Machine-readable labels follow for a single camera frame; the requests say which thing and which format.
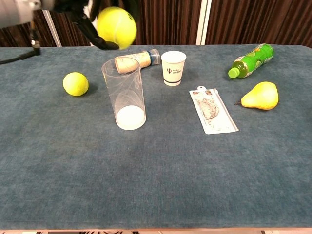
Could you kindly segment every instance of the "pear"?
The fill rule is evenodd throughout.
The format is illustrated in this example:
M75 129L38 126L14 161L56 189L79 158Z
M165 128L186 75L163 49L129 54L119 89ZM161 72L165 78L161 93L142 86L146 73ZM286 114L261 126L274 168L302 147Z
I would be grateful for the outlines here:
M244 97L242 97L240 102L244 107L271 110L278 103L276 85L268 81L258 83Z

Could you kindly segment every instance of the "yellow tennis ball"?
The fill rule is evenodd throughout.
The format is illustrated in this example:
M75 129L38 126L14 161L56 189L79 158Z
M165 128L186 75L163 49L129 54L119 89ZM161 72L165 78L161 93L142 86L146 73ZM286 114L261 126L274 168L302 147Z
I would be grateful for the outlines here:
M88 91L89 82L83 74L72 72L64 77L63 87L70 95L81 96Z
M105 41L114 42L120 49L125 49L136 39L137 25L127 11L111 6L98 15L97 33Z

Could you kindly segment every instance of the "table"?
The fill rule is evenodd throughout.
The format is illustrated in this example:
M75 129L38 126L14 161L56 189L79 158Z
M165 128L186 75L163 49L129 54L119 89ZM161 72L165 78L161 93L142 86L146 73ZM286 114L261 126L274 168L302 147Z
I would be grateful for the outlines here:
M255 46L42 48L1 65L0 230L312 227L312 49L273 45L269 63L230 80ZM187 55L182 83L142 69L147 120L124 131L101 66L152 48ZM62 86L74 71L90 82L81 97ZM278 88L273 110L234 105L265 80ZM219 91L238 132L204 134L189 95L200 85Z

